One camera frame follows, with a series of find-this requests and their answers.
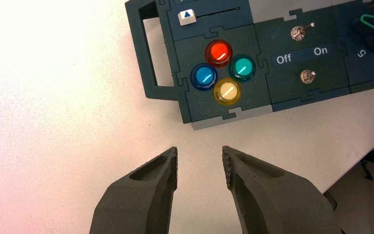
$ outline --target white table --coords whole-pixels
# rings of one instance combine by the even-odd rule
[[[0,1],[0,233],[87,233],[105,189],[170,146],[170,233],[241,233],[223,145],[324,192],[374,147],[374,90],[193,131],[145,98],[123,1]]]

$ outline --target toggle switch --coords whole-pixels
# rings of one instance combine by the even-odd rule
[[[300,80],[304,84],[310,84],[310,83],[312,83],[313,80],[315,79],[315,77],[316,77],[316,72],[315,71],[311,71],[311,70],[304,70],[300,74]]]
[[[315,23],[310,23],[306,26],[296,26],[290,32],[292,39],[295,41],[302,41],[306,32],[315,27]]]

